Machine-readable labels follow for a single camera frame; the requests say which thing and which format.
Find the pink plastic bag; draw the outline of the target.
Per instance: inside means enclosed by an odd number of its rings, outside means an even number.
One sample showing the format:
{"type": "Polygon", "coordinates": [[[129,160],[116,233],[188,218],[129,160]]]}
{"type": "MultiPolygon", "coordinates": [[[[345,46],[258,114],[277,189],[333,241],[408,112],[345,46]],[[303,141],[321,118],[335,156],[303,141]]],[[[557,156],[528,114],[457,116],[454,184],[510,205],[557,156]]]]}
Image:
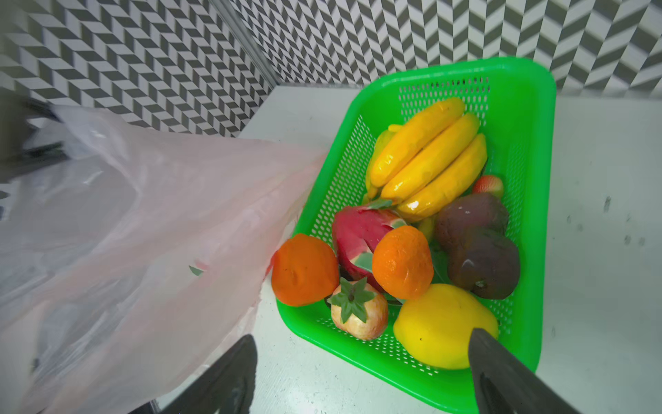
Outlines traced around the pink plastic bag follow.
{"type": "Polygon", "coordinates": [[[56,106],[1,222],[1,410],[128,413],[248,334],[327,155],[56,106]]]}

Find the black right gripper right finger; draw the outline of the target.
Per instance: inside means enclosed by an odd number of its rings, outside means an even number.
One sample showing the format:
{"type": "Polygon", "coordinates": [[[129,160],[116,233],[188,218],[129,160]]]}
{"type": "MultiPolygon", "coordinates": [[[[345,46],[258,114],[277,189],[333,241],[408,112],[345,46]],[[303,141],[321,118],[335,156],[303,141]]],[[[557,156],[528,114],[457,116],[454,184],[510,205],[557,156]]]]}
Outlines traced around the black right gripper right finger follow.
{"type": "Polygon", "coordinates": [[[578,414],[484,329],[474,329],[468,357],[480,414],[578,414]]]}

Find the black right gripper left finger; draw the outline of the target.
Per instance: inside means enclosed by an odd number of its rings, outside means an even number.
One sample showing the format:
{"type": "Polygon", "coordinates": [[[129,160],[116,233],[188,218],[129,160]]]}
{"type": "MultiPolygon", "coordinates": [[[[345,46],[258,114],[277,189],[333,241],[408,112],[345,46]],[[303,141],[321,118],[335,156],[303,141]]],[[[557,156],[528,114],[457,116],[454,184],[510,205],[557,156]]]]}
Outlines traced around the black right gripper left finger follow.
{"type": "Polygon", "coordinates": [[[131,414],[248,414],[256,386],[257,363],[253,336],[243,336],[166,408],[158,408],[152,400],[131,414]]]}

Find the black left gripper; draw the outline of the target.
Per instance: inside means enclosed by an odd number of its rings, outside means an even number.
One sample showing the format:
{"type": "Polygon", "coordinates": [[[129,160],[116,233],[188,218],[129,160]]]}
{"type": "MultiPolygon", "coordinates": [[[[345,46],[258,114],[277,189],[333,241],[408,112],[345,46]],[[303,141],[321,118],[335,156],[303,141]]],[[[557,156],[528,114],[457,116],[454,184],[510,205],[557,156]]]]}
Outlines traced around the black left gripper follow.
{"type": "Polygon", "coordinates": [[[1,181],[12,181],[67,160],[61,141],[26,147],[28,139],[37,131],[29,123],[33,118],[60,122],[49,103],[1,88],[1,181]]]}

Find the yellow fake lemon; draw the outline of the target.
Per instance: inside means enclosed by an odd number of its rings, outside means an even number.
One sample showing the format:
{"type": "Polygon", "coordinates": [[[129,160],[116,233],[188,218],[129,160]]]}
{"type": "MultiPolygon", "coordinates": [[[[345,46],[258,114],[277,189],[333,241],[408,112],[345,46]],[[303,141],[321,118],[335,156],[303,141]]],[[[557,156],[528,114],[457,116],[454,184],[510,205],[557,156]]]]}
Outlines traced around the yellow fake lemon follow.
{"type": "Polygon", "coordinates": [[[420,298],[407,300],[393,328],[414,359],[446,370],[470,366],[474,329],[498,338],[498,320],[492,312],[467,291],[447,284],[433,284],[420,298]]]}

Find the orange fake mandarin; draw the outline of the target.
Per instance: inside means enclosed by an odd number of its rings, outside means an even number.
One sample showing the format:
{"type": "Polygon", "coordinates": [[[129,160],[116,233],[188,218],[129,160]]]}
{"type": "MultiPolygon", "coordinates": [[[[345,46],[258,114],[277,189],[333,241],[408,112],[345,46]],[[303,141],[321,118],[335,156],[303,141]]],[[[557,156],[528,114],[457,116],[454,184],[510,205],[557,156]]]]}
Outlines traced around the orange fake mandarin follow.
{"type": "Polygon", "coordinates": [[[388,232],[373,252],[372,273],[377,283],[395,298],[410,300],[422,296],[434,277],[424,234],[408,225],[388,232]]]}
{"type": "Polygon", "coordinates": [[[271,261],[272,289],[282,303],[301,307],[331,295],[340,284],[334,250],[322,240],[298,234],[271,261]]]}

